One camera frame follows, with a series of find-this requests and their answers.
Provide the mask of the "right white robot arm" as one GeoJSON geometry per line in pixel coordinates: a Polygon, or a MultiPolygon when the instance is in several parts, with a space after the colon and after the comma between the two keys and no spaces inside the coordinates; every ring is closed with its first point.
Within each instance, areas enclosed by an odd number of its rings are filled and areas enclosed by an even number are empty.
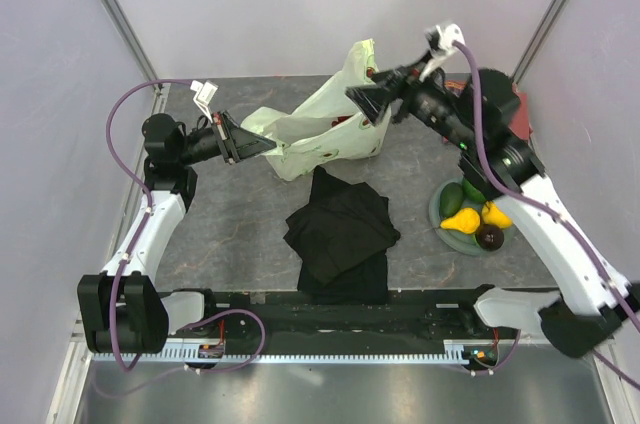
{"type": "Polygon", "coordinates": [[[562,354],[579,358],[639,321],[639,285],[593,247],[561,202],[529,144],[510,128],[520,108],[512,80],[501,71],[471,72],[455,94],[436,80],[430,63],[378,72],[369,84],[346,89],[366,118],[377,123],[393,102],[396,119],[414,116],[461,155],[464,178],[495,203],[526,238],[554,278],[556,293],[487,288],[458,312],[467,336],[492,327],[541,334],[562,354]]]}

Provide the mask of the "red grape bunch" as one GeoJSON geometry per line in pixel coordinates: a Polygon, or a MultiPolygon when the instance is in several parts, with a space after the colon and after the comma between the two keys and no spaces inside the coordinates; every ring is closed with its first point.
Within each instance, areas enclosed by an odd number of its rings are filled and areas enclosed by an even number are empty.
{"type": "Polygon", "coordinates": [[[342,124],[343,122],[348,121],[351,118],[352,118],[352,115],[338,116],[331,122],[331,127],[334,128],[334,127],[342,124]]]}

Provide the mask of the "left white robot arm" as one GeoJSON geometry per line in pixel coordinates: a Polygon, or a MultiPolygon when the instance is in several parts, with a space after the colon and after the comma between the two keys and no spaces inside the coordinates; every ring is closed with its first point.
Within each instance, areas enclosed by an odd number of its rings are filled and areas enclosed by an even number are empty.
{"type": "Polygon", "coordinates": [[[95,354],[158,353],[185,326],[198,337],[216,332],[220,315],[207,305],[208,292],[160,295],[157,269],[194,199],[195,164],[213,158],[237,164],[277,146],[225,111],[200,117],[192,131],[166,113],[155,114],[143,123],[142,134],[147,157],[138,213],[101,272],[83,276],[77,286],[86,342],[95,354]]]}

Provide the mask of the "light green plastic bag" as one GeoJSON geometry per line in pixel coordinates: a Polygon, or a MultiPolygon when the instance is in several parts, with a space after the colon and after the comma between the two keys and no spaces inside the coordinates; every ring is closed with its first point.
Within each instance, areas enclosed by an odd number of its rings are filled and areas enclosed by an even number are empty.
{"type": "Polygon", "coordinates": [[[293,181],[315,167],[336,159],[357,160],[381,152],[391,112],[372,125],[345,95],[351,86],[369,84],[369,75],[378,70],[374,41],[356,42],[340,71],[291,113],[261,107],[241,126],[277,143],[264,157],[279,178],[293,181]],[[332,128],[338,116],[352,118],[332,128]]]}

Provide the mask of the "green avocado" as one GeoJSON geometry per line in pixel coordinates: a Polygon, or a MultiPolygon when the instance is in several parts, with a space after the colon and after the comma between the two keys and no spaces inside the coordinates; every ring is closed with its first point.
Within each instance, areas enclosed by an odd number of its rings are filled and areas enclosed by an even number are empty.
{"type": "Polygon", "coordinates": [[[439,196],[439,215],[442,219],[453,217],[462,207],[465,193],[459,182],[450,182],[441,190],[439,196]]]}

